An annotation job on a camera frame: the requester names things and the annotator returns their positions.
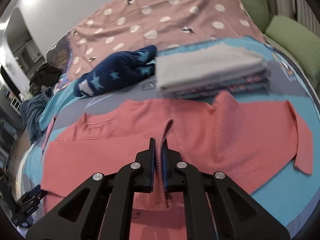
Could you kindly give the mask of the green pillow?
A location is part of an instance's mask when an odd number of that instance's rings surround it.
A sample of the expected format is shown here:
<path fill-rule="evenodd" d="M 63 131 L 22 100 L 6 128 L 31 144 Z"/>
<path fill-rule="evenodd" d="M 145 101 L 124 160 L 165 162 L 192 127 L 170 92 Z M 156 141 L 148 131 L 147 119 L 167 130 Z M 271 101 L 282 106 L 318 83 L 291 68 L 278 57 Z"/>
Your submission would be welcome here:
<path fill-rule="evenodd" d="M 319 37 L 282 15 L 272 18 L 265 34 L 293 55 L 308 77 L 319 80 Z"/>
<path fill-rule="evenodd" d="M 271 20 L 267 0 L 240 1 L 255 25 L 264 33 Z"/>

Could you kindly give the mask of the navy star blanket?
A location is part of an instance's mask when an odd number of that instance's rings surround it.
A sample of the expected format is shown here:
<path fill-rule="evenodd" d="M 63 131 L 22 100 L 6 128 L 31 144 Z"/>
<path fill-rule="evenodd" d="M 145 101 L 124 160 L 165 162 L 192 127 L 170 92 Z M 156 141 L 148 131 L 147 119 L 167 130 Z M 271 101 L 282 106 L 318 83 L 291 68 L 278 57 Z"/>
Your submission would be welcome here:
<path fill-rule="evenodd" d="M 135 85 L 155 74 L 156 56 L 154 45 L 113 53 L 78 78 L 73 93 L 76 97 L 96 96 Z"/>

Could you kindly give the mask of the pink knit sweater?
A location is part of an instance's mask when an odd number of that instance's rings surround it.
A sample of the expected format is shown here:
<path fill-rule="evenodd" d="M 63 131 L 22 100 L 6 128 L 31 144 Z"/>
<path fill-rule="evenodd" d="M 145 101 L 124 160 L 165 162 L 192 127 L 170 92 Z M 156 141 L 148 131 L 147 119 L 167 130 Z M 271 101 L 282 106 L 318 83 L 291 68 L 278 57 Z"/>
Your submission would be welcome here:
<path fill-rule="evenodd" d="M 287 163 L 313 172 L 312 133 L 289 101 L 240 103 L 227 92 L 205 102 L 127 100 L 103 115 L 83 114 L 50 142 L 41 187 L 49 212 L 89 176 L 112 174 L 156 141 L 164 142 L 199 171 L 224 172 L 247 193 Z"/>

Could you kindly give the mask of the blue geometric bedspread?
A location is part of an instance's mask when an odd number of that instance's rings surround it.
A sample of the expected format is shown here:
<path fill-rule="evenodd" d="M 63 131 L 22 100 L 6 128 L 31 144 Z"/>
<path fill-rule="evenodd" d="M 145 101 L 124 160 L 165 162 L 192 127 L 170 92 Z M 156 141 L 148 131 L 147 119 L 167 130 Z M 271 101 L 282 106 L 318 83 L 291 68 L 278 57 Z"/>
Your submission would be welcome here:
<path fill-rule="evenodd" d="M 294 161 L 290 161 L 264 185 L 254 192 L 248 193 L 285 226 L 291 237 L 294 237 L 299 233 L 319 202 L 319 100 L 306 76 L 289 57 L 274 46 L 260 43 L 250 37 L 224 38 L 167 48 L 158 51 L 156 58 L 174 53 L 196 51 L 221 43 L 231 47 L 247 48 L 263 55 L 267 67 L 271 71 L 268 88 L 257 92 L 230 93 L 237 102 L 289 101 L 312 133 L 313 172 L 311 175 L 304 174 L 295 167 Z M 205 102 L 212 105 L 215 97 L 189 101 Z M 83 114 L 103 115 L 114 111 L 127 100 L 152 99 L 176 99 L 161 96 L 157 90 L 156 71 L 153 76 L 137 85 L 102 96 L 84 96 L 59 112 L 54 128 L 49 132 L 49 137 L 44 138 L 43 144 L 48 148 L 50 142 L 54 141 Z M 134 196 L 131 239 L 186 238 L 183 194 L 181 192 L 168 193 L 164 188 L 162 146 L 160 153 L 155 153 L 153 191 L 151 193 L 136 193 Z M 29 191 L 36 186 L 41 187 L 44 155 L 47 148 L 43 150 L 41 147 L 34 147 L 27 155 L 21 174 L 24 191 Z"/>

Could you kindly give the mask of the dark blue fleece blanket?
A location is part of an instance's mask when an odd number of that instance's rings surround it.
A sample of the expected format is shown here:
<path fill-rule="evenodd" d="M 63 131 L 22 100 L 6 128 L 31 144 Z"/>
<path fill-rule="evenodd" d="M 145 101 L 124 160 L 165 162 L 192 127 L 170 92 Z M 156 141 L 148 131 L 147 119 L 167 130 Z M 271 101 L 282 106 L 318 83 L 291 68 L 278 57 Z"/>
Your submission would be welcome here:
<path fill-rule="evenodd" d="M 40 127 L 40 117 L 52 96 L 53 88 L 48 87 L 41 94 L 21 103 L 20 114 L 31 144 L 37 142 L 44 134 L 44 129 Z"/>

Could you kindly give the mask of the green pillow far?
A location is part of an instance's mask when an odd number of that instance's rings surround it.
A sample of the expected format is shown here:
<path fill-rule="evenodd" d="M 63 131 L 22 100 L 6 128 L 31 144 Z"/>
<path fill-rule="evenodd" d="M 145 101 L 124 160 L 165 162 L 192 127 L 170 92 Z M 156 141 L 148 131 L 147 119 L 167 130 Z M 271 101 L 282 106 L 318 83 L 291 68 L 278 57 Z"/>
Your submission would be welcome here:
<path fill-rule="evenodd" d="M 264 33 L 271 20 L 267 0 L 240 1 L 255 25 Z"/>

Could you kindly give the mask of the patterned folded garments stack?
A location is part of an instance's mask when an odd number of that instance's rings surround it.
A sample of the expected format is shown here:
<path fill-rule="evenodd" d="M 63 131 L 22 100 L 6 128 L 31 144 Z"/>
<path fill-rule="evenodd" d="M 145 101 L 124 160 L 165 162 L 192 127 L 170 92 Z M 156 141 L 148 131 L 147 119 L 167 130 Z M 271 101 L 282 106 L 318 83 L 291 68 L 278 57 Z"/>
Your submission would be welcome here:
<path fill-rule="evenodd" d="M 270 85 L 270 75 L 271 71 L 267 69 L 238 79 L 227 80 L 197 88 L 179 88 L 173 92 L 171 92 L 168 88 L 161 88 L 159 93 L 163 97 L 186 100 L 212 98 L 221 91 L 227 91 L 231 94 L 239 94 L 268 88 Z"/>

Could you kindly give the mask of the white shelf rack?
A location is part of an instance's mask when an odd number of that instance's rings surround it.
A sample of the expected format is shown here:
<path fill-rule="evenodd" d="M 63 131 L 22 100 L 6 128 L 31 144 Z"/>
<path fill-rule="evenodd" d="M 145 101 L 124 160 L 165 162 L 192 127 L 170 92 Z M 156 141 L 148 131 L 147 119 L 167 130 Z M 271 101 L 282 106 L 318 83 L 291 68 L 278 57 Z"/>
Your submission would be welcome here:
<path fill-rule="evenodd" d="M 18 100 L 18 98 L 16 98 L 16 96 L 13 96 L 10 99 L 10 106 L 18 115 L 21 115 L 20 113 L 21 102 L 20 100 Z"/>

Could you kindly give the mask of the pink polka dot sheet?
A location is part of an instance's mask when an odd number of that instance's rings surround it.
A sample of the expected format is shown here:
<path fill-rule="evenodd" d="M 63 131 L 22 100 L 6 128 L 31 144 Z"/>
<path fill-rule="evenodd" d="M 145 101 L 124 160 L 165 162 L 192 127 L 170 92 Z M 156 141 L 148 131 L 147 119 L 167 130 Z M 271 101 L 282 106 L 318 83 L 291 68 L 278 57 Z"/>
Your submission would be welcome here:
<path fill-rule="evenodd" d="M 114 0 L 71 30 L 67 78 L 90 72 L 116 51 L 245 36 L 265 40 L 240 0 Z"/>

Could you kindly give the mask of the green pillow near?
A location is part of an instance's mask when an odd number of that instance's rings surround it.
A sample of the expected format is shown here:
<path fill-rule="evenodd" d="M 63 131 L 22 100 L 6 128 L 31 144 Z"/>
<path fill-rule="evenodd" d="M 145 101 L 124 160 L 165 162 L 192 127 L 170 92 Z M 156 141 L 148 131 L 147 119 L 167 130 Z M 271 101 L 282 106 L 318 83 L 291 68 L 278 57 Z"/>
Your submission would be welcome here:
<path fill-rule="evenodd" d="M 265 34 L 293 55 L 308 77 L 319 80 L 319 37 L 282 15 L 272 18 Z"/>

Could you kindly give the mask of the black clothes pile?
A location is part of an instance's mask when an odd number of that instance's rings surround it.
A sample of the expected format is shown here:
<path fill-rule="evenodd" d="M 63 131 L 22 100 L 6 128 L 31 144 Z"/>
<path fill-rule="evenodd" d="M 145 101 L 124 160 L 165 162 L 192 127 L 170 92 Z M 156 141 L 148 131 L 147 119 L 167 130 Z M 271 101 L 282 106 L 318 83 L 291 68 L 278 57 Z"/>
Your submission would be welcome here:
<path fill-rule="evenodd" d="M 48 63 L 41 65 L 33 74 L 29 82 L 29 92 L 38 95 L 44 89 L 53 87 L 59 81 L 62 71 L 59 68 L 50 66 Z"/>

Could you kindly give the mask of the grey folded garment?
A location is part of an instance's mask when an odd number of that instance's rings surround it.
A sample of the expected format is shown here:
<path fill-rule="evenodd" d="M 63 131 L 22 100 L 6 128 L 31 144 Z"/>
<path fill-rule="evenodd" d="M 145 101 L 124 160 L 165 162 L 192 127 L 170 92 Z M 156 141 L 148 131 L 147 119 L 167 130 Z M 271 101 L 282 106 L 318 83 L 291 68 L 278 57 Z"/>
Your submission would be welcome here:
<path fill-rule="evenodd" d="M 156 85 L 163 94 L 221 83 L 268 70 L 263 55 L 225 43 L 156 58 Z"/>

